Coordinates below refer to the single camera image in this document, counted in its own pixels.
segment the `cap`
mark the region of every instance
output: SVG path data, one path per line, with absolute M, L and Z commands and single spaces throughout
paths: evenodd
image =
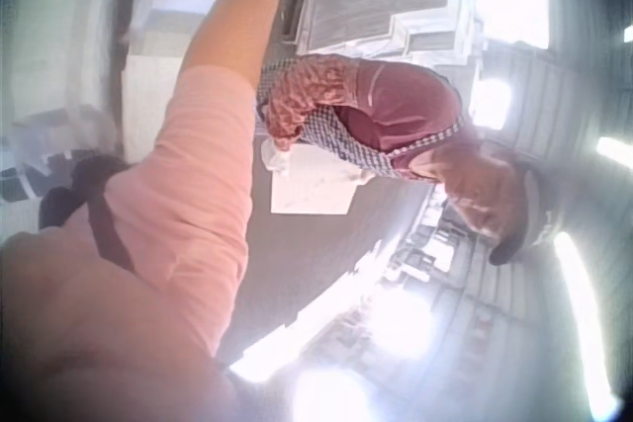
M 515 162 L 525 172 L 523 189 L 527 202 L 527 220 L 516 233 L 504 239 L 491 252 L 494 266 L 507 264 L 526 249 L 536 247 L 555 235 L 561 222 L 560 202 L 554 184 L 534 164 Z

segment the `woman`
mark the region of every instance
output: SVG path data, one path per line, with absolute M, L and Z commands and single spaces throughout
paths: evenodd
M 111 164 L 104 187 L 75 180 L 64 206 L 87 203 L 62 227 L 3 247 L 2 382 L 32 416 L 242 420 L 213 356 L 246 267 L 252 104 L 278 2 L 217 0 L 154 150 Z
M 533 245 L 551 220 L 543 174 L 484 153 L 459 94 L 430 69 L 308 55 L 264 68 L 258 103 L 278 155 L 303 140 L 374 175 L 443 183 L 467 224 L 498 243 L 493 264 Z

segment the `bright light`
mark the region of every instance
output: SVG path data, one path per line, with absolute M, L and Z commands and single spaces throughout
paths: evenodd
M 369 422 L 367 395 L 341 371 L 310 371 L 297 382 L 295 422 Z
M 377 289 L 373 295 L 369 328 L 376 345 L 405 358 L 426 350 L 432 331 L 426 302 L 402 289 Z
M 503 81 L 486 79 L 475 83 L 470 107 L 475 126 L 501 130 L 511 99 L 512 90 Z
M 355 273 L 345 273 L 329 289 L 297 314 L 292 324 L 282 325 L 244 351 L 230 370 L 245 380 L 261 383 L 288 365 L 301 354 L 337 315 L 360 301 L 381 279 L 389 257 L 396 251 L 400 236 L 389 243 L 376 242 L 363 256 Z
M 600 155 L 633 169 L 633 145 L 628 145 L 614 138 L 602 137 L 597 142 L 596 150 Z
M 624 42 L 633 42 L 633 25 L 624 29 Z
M 561 232 L 554 240 L 563 277 L 572 303 L 585 371 L 585 387 L 591 415 L 596 422 L 607 422 L 617 416 L 621 402 L 611 392 L 599 313 L 585 264 L 569 234 Z
M 526 42 L 549 47 L 548 0 L 477 0 L 487 37 L 502 42 Z
M 244 351 L 244 356 L 230 370 L 244 380 L 266 382 L 280 368 L 299 356 L 299 348 L 288 337 L 288 329 L 280 326 Z

